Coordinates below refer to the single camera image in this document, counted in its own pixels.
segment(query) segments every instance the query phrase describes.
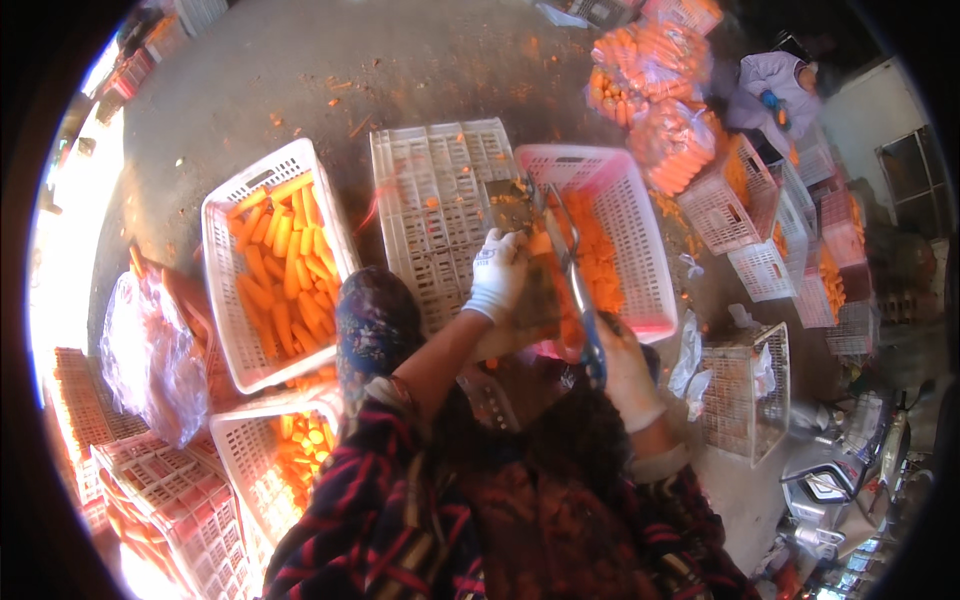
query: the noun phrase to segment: white smock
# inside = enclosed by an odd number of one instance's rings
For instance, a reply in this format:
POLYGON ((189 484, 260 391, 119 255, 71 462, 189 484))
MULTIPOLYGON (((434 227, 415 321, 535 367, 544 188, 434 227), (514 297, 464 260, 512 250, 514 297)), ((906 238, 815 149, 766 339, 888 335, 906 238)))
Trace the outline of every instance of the white smock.
POLYGON ((804 136, 810 123, 817 118, 822 104, 816 94, 797 83, 795 70, 803 62, 789 52, 752 54, 740 61, 739 85, 730 97, 727 108, 727 127, 760 130, 777 152, 790 155, 790 143, 804 136), (774 113, 759 100, 760 94, 770 90, 783 100, 790 131, 777 125, 774 113))

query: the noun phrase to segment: knife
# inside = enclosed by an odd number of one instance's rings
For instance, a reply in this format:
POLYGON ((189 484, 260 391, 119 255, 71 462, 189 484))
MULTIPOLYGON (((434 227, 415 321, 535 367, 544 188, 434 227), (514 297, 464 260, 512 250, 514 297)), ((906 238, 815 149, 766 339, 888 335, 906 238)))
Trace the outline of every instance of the knife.
POLYGON ((607 384, 607 358, 604 354, 603 346, 600 344, 600 335, 597 333, 597 311, 593 307, 593 299, 590 297, 587 283, 580 273, 580 267, 577 266, 577 247, 580 245, 580 231, 577 230, 573 224, 573 220, 570 219, 570 213, 566 210, 564 199, 561 198, 557 186, 553 183, 548 183, 546 185, 547 190, 557 199, 557 206, 560 208, 566 221, 570 223, 570 231, 573 235, 573 246, 569 247, 566 244, 566 239, 557 221, 557 211, 547 203, 546 197, 540 192, 540 189, 534 184, 533 179, 530 178, 529 175, 527 176, 526 184, 534 199, 535 209, 543 217, 544 229, 550 238, 553 252, 560 261, 560 269, 564 274, 566 285, 573 298, 573 304, 577 309, 580 325, 587 334, 582 360, 587 365, 590 385, 594 389, 602 390, 607 384))

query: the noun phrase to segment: worker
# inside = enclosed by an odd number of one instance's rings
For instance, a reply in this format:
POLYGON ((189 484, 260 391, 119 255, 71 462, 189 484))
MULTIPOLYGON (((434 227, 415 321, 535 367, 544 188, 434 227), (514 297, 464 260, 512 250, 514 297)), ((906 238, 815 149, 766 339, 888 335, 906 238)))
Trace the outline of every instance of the worker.
MULTIPOLYGON (((344 282, 337 369, 348 421, 276 548, 266 598, 758 598, 722 548, 720 517, 629 330, 598 321, 606 388, 571 392, 603 398, 634 455, 626 469, 599 466, 614 473, 605 489, 584 483, 583 468, 549 467, 555 456, 538 458, 518 437, 478 433, 455 381, 511 316, 524 242, 490 231, 469 300, 426 342, 396 276, 369 267, 344 282)), ((591 448, 570 450, 575 463, 591 448)))
POLYGON ((771 158, 790 156, 793 142, 804 136, 823 106, 817 96, 819 68, 817 62, 782 51, 744 57, 729 98, 727 128, 746 132, 755 147, 765 138, 780 155, 771 158))

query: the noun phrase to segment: dirty floor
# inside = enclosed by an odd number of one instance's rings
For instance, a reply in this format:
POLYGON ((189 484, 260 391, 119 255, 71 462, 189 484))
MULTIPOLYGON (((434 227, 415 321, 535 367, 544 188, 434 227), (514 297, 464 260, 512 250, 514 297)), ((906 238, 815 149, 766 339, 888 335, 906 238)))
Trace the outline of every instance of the dirty floor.
MULTIPOLYGON (((595 30, 556 28, 520 0, 241 0, 160 63, 125 107, 124 167, 90 287, 90 347, 97 347, 113 283, 128 268, 130 244, 200 276, 193 253, 205 195, 295 138, 313 140, 350 228, 363 220, 373 192, 368 134, 374 129, 499 117, 514 147, 622 147, 624 133, 583 98, 595 36, 595 30)), ((732 17, 710 39, 718 57, 758 50, 732 17)), ((706 274, 687 280, 677 260, 688 252, 684 227, 671 217, 660 230, 680 315, 692 308, 710 335, 732 327, 727 305, 733 302, 762 323, 786 321, 793 396, 833 396, 839 367, 823 335, 801 328, 790 300, 752 305, 727 258, 704 249, 699 262, 706 274)), ((376 221, 356 241, 365 264, 385 264, 376 221)), ((665 366, 676 362, 678 338, 658 344, 665 366)), ((705 448, 696 425, 684 425, 685 408, 668 399, 727 525, 727 548, 750 573, 782 512, 777 476, 790 441, 751 470, 705 448)))

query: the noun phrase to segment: white glove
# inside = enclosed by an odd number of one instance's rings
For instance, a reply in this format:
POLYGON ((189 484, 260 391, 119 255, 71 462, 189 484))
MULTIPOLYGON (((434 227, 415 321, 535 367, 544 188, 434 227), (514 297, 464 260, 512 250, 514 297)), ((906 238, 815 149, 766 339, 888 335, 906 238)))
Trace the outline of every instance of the white glove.
POLYGON ((604 390, 616 407, 628 434, 646 429, 666 412, 660 400, 640 342, 624 323, 618 323, 619 335, 601 318, 596 320, 597 335, 607 358, 607 387, 604 390))
POLYGON ((522 231, 502 235, 493 228, 487 241, 473 259, 473 286, 464 310, 475 310, 490 317, 494 325, 504 323, 513 312, 523 291, 527 275, 527 252, 520 247, 527 243, 522 231))

